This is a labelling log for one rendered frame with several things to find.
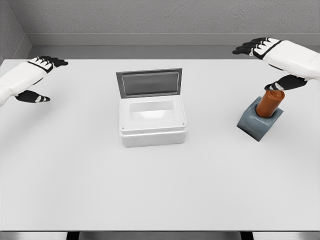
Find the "white box with hinged lid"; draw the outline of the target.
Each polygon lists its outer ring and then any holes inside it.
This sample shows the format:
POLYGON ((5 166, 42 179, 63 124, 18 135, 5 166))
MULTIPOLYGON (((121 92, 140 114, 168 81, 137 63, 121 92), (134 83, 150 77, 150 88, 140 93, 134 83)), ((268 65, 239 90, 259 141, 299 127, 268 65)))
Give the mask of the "white box with hinged lid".
POLYGON ((182 68, 117 72, 119 136, 126 148, 182 144, 187 119, 182 68))

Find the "grey-blue bottle holder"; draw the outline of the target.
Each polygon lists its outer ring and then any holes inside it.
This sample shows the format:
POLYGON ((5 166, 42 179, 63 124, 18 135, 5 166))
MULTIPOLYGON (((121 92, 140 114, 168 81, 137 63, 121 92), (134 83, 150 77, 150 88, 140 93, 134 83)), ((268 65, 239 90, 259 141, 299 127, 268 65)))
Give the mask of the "grey-blue bottle holder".
POLYGON ((284 112, 282 109, 277 108, 269 118, 260 117, 256 113, 256 107, 261 101, 262 97, 258 96, 249 107, 243 112, 237 127, 251 136, 256 141, 260 141, 265 134, 271 129, 274 123, 284 112))

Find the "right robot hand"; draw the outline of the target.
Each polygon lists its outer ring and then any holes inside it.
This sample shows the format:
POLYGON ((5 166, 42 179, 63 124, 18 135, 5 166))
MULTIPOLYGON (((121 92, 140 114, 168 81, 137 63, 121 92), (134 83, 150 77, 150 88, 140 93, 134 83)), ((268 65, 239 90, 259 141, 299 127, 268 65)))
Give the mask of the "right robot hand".
POLYGON ((234 55, 245 54, 288 72, 264 87, 266 91, 287 91, 303 87, 310 80, 320 83, 320 53, 289 40, 260 37, 236 47, 234 55))

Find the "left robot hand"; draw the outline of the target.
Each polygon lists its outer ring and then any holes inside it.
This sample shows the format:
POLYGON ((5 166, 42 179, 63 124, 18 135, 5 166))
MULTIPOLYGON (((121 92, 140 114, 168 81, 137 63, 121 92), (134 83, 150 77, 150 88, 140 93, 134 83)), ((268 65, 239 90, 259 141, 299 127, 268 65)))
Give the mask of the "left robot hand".
POLYGON ((53 69, 68 64, 64 59, 45 55, 20 63, 0 77, 0 107, 10 97, 33 104, 49 102, 51 99, 48 96, 31 91, 29 88, 40 82, 53 69))

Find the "brown cylindrical bottle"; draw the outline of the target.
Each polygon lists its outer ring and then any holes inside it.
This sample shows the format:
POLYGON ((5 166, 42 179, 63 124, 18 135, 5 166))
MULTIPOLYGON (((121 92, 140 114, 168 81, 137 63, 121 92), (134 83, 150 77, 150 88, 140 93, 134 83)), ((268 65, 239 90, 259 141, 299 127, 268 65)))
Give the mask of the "brown cylindrical bottle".
POLYGON ((267 90, 256 106, 256 113, 262 118, 270 118, 285 98, 282 90, 267 90))

